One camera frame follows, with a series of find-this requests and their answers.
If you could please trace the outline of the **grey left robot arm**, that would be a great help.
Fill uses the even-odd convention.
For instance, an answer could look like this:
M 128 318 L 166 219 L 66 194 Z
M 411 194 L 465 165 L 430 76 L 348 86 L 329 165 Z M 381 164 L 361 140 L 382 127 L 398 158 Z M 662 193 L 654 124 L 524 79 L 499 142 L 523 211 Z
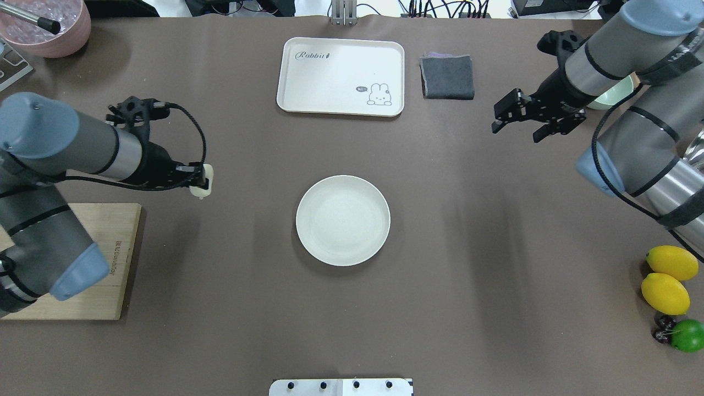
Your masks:
M 150 140 L 150 123 L 184 107 L 128 97 L 105 120 L 33 92 L 2 101 L 2 228 L 13 245 L 2 250 L 2 317 L 38 298 L 73 298 L 103 280 L 110 266 L 56 185 L 69 180 L 137 191 L 189 188 L 204 198 L 214 169 L 201 158 L 183 163 Z M 77 171 L 73 177 L 71 171 Z

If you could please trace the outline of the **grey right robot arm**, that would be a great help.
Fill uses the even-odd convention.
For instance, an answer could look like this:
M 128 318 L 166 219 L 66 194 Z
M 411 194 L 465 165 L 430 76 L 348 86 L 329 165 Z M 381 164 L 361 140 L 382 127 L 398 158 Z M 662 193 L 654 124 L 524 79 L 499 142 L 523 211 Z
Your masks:
M 653 218 L 684 248 L 702 256 L 702 172 L 680 158 L 677 143 L 702 126 L 701 1 L 628 1 L 591 37 L 550 31 L 538 49 L 558 67 L 527 95 L 513 89 L 494 105 L 493 133 L 534 120 L 538 143 L 568 134 L 585 108 L 636 75 L 637 100 L 605 129 L 603 116 L 579 173 L 606 195 Z

